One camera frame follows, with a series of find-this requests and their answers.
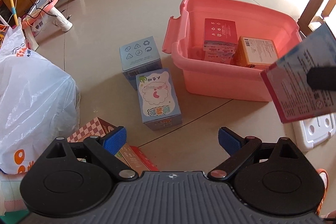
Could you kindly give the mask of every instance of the bin handle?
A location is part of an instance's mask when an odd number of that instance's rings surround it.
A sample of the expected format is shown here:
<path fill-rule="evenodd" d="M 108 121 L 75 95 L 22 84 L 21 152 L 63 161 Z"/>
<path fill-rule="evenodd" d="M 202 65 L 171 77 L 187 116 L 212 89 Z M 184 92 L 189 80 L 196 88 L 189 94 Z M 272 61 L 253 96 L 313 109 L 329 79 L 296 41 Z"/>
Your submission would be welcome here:
<path fill-rule="evenodd" d="M 181 22 L 181 16 L 179 16 L 178 18 L 174 18 L 174 16 L 171 16 L 169 18 L 165 40 L 163 41 L 162 45 L 162 51 L 167 54 L 171 54 L 171 45 L 177 41 L 180 22 Z"/>
<path fill-rule="evenodd" d="M 189 13 L 187 11 L 184 11 L 178 18 L 174 18 L 174 16 L 169 18 L 165 40 L 163 41 L 162 45 L 163 52 L 171 54 L 172 44 L 180 39 L 185 38 L 188 18 Z"/>

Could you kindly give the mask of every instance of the box with cartoon drawing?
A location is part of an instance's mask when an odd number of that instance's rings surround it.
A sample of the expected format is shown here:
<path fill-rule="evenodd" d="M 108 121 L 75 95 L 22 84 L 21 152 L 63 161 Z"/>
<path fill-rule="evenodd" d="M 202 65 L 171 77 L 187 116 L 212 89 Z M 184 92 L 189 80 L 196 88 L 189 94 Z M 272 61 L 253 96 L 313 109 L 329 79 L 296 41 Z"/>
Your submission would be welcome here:
<path fill-rule="evenodd" d="M 182 115 L 169 69 L 136 76 L 142 122 L 152 130 L 182 123 Z"/>

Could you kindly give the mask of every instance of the red checkered pattern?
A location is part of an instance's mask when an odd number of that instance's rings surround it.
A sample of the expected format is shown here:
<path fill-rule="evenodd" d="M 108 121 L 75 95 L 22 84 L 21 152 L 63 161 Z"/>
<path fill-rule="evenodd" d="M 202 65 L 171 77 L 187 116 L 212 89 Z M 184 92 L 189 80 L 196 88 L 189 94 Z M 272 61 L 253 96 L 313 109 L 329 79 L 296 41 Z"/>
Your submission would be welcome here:
<path fill-rule="evenodd" d="M 94 118 L 92 121 L 88 122 L 85 126 L 77 130 L 74 134 L 68 137 L 68 142 L 82 142 L 85 138 L 93 135 L 98 135 L 100 137 L 105 136 L 105 132 L 98 120 L 98 117 Z"/>

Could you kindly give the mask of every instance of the black circular mount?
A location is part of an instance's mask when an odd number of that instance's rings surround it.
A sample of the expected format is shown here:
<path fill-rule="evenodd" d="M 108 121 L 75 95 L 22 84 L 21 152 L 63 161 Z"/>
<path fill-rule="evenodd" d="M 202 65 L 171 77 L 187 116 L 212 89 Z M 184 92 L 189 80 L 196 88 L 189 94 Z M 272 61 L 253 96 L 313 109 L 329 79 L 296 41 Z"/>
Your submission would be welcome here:
<path fill-rule="evenodd" d="M 34 172 L 28 172 L 22 181 L 20 191 L 29 211 L 40 215 L 78 215 L 103 202 L 112 188 L 108 173 L 93 164 L 77 160 L 51 164 L 48 160 L 48 165 L 33 168 Z"/>
<path fill-rule="evenodd" d="M 316 171 L 292 159 L 261 162 L 243 168 L 234 189 L 249 206 L 271 215 L 300 215 L 316 210 L 324 185 Z"/>

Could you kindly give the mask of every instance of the white stand leg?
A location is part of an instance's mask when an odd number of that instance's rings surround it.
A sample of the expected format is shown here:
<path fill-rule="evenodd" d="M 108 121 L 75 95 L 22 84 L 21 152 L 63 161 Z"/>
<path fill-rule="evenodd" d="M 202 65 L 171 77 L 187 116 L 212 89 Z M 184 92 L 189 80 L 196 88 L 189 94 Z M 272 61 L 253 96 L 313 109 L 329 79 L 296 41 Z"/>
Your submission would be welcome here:
<path fill-rule="evenodd" d="M 9 26 L 8 23 L 3 19 L 1 15 L 0 15 L 0 21 L 2 22 L 3 25 Z"/>
<path fill-rule="evenodd" d="M 56 16 L 54 17 L 54 19 L 56 20 L 56 22 L 58 23 L 58 26 L 61 28 L 63 32 L 67 32 L 68 30 L 71 29 L 72 23 L 68 21 L 64 17 L 64 15 L 59 10 L 57 10 L 55 7 L 51 8 L 49 13 Z"/>
<path fill-rule="evenodd" d="M 26 38 L 28 39 L 29 47 L 33 51 L 36 51 L 39 45 L 37 44 L 35 37 L 33 36 L 30 26 L 26 27 L 24 30 L 25 30 Z"/>

